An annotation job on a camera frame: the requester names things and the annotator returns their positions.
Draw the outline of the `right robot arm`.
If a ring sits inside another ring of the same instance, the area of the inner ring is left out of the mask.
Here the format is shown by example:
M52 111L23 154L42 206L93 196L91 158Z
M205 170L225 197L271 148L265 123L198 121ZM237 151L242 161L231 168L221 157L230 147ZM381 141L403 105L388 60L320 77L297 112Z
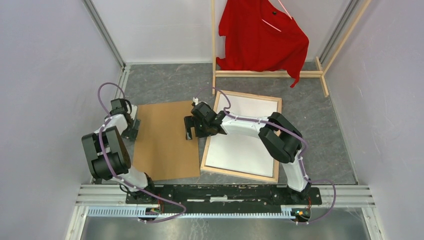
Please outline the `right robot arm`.
M192 103L185 116L186 139L215 135L242 135L259 139L274 160L280 162L287 177L289 199L302 204L309 198L311 179L305 171L303 153L307 143L302 134L279 112L251 117L231 114L228 107L215 112L207 103Z

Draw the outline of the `brown cardboard backing board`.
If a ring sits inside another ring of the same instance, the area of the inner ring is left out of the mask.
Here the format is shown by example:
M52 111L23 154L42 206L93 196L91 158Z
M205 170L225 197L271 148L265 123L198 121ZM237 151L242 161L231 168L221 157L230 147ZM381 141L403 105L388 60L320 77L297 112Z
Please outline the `brown cardboard backing board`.
M139 131L133 166L153 181L200 176L198 141L186 139L184 118L191 115L191 101L139 105Z

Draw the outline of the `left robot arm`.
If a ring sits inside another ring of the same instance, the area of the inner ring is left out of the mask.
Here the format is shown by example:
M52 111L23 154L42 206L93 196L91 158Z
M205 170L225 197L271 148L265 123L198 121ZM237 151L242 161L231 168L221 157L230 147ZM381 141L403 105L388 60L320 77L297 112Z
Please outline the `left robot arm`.
M123 141L134 142L137 138L140 126L137 110L138 107L127 99L113 99L104 124L84 135L81 142L90 174L95 180L114 181L127 194L151 204L157 198L153 180L132 165Z

